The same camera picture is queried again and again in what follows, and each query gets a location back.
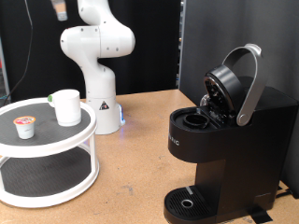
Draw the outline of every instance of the white mug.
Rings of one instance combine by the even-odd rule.
[[[76,90],[62,90],[48,96],[50,106],[55,108],[60,126],[75,126],[81,122],[80,93]]]

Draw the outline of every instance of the drip tray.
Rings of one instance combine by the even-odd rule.
[[[183,220],[190,223],[216,216],[196,186],[169,192],[164,201],[164,214],[169,223],[176,223],[175,220],[180,220],[177,223],[184,223]]]
[[[81,147],[38,158],[10,158],[1,167],[5,191],[23,197],[61,193],[91,173],[91,156]]]

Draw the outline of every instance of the cable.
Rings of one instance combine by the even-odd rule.
[[[9,98],[9,96],[12,94],[12,92],[14,92],[17,87],[20,85],[20,83],[22,82],[22,80],[25,78],[26,76],[26,73],[27,73],[27,69],[28,69],[28,63],[29,63],[29,59],[30,59],[30,53],[31,53],[31,46],[32,46],[32,38],[33,38],[33,32],[34,32],[34,26],[32,24],[32,20],[31,20],[31,16],[30,16],[30,12],[29,12],[29,8],[28,8],[28,5],[27,5],[27,0],[24,0],[25,2],[25,5],[26,5],[26,9],[27,9],[27,14],[28,14],[28,18],[29,18],[29,22],[30,22],[30,25],[31,25],[31,35],[30,35],[30,45],[29,45],[29,51],[28,51],[28,57],[27,57],[27,63],[26,63],[26,67],[25,67],[25,71],[24,71],[24,74],[22,75],[21,79],[19,80],[19,82],[14,86],[14,88],[11,90],[11,92],[9,93],[9,95],[7,96],[7,99]],[[3,106],[6,105],[7,103],[7,99],[4,101]]]

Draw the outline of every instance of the coffee maker handle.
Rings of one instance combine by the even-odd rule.
[[[253,114],[253,111],[258,104],[260,97],[263,93],[264,86],[268,79],[268,73],[259,73],[258,68],[261,70],[262,66],[262,49],[254,44],[247,44],[244,47],[232,50],[224,59],[223,63],[229,69],[233,69],[235,63],[245,54],[251,53],[255,62],[255,74],[249,92],[245,98],[243,105],[236,117],[236,123],[239,126],[246,125]]]

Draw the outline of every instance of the coffee pod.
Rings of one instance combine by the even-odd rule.
[[[35,117],[24,116],[14,119],[19,138],[28,139],[35,135]]]

